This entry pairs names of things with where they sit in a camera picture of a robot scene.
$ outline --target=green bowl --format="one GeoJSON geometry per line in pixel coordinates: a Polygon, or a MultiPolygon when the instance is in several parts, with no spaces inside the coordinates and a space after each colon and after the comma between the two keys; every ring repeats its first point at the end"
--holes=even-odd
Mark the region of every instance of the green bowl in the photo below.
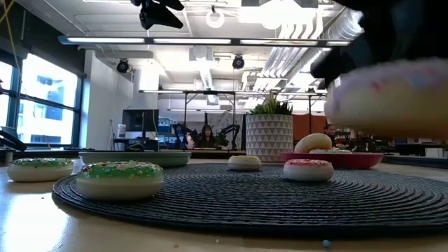
{"type": "Polygon", "coordinates": [[[189,152],[80,152],[79,157],[84,164],[93,162],[141,161],[152,162],[162,168],[180,167],[190,159],[189,152]]]}

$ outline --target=white planter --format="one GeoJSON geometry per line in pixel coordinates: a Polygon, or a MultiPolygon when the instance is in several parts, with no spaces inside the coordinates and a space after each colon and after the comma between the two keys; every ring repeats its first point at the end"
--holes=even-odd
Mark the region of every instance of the white planter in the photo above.
{"type": "Polygon", "coordinates": [[[248,115],[246,154],[262,162],[280,162],[280,153],[293,152],[291,115],[248,115]]]}

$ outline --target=computer screen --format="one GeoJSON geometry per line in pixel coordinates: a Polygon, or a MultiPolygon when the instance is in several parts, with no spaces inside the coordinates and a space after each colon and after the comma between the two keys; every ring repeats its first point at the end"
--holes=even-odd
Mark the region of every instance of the computer screen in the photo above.
{"type": "Polygon", "coordinates": [[[143,125],[143,113],[145,113],[145,131],[155,132],[159,125],[158,109],[125,109],[123,110],[122,124],[126,125],[129,132],[141,132],[143,125]]]}

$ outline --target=round placemat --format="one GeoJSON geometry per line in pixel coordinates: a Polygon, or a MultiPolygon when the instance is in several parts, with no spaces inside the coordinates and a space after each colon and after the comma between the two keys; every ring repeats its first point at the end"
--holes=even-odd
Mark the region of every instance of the round placemat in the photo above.
{"type": "Polygon", "coordinates": [[[298,183],[282,166],[228,171],[226,164],[164,170],[154,198],[93,202],[76,192],[75,177],[53,195],[96,214],[156,227],[288,237],[383,237],[448,230],[448,183],[378,171],[335,171],[325,183],[298,183]]]}

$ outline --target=security camera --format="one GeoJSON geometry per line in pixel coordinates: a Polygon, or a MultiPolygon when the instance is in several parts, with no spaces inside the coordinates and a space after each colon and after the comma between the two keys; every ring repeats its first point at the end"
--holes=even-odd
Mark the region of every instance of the security camera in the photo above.
{"type": "Polygon", "coordinates": [[[127,61],[128,61],[127,59],[120,59],[120,62],[117,64],[117,71],[119,73],[127,74],[132,70],[131,66],[129,65],[129,63],[127,63],[127,61]]]}
{"type": "Polygon", "coordinates": [[[233,59],[232,66],[234,69],[239,70],[244,67],[244,59],[241,55],[236,55],[233,59]]]}
{"type": "Polygon", "coordinates": [[[179,0],[131,0],[135,6],[141,6],[140,23],[144,29],[150,29],[153,25],[163,25],[174,28],[182,28],[183,23],[167,9],[172,8],[182,11],[185,7],[179,0]]]}

